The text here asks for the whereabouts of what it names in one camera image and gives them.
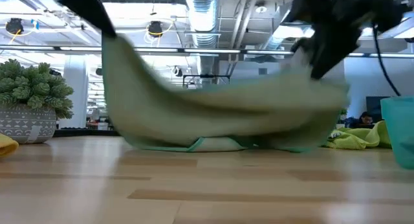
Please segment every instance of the succulent plant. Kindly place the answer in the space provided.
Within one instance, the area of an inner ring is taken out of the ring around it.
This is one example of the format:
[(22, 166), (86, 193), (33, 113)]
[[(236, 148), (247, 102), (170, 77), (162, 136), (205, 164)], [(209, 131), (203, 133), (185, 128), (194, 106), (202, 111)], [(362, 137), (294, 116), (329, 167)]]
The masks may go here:
[(0, 105), (27, 104), (32, 109), (51, 107), (59, 118), (72, 118), (73, 89), (61, 76), (49, 73), (50, 65), (24, 68), (17, 60), (0, 63)]

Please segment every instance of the towel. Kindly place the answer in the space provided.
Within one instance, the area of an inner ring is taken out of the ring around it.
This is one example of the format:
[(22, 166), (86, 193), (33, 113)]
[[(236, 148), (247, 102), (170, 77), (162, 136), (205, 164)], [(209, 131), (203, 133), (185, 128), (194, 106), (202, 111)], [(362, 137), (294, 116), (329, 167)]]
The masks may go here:
[(364, 150), (377, 146), (391, 148), (385, 121), (376, 123), (373, 129), (334, 130), (326, 144), (329, 148), (346, 150)]
[(0, 134), (0, 157), (6, 157), (14, 153), (19, 147), (19, 143), (10, 137)]
[(159, 78), (123, 36), (103, 36), (102, 71), (116, 130), (147, 150), (303, 151), (326, 143), (348, 105), (347, 85), (311, 80), (301, 65), (242, 84), (182, 89)]

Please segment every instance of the wooden table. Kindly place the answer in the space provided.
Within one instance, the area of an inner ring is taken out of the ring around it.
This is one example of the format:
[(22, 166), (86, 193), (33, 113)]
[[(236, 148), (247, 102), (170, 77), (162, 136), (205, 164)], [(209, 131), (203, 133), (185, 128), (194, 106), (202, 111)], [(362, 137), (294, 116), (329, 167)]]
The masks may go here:
[(119, 137), (0, 161), (1, 224), (408, 224), (414, 173), (391, 150), (139, 151)]

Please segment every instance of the white column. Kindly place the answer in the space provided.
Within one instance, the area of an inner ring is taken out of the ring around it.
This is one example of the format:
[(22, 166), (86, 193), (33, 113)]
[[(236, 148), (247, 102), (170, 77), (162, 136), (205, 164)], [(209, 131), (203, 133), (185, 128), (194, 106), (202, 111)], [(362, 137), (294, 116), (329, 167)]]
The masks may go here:
[(66, 56), (63, 77), (67, 85), (73, 88), (73, 95), (68, 96), (73, 102), (73, 117), (59, 121), (59, 128), (86, 127), (86, 109), (88, 96), (88, 70), (85, 56)]

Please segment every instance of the teal container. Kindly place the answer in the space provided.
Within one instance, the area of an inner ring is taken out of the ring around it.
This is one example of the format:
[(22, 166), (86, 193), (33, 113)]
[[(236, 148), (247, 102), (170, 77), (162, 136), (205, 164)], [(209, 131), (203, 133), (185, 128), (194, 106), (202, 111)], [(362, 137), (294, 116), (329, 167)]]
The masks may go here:
[(401, 167), (414, 169), (414, 97), (382, 99), (381, 112), (395, 159)]

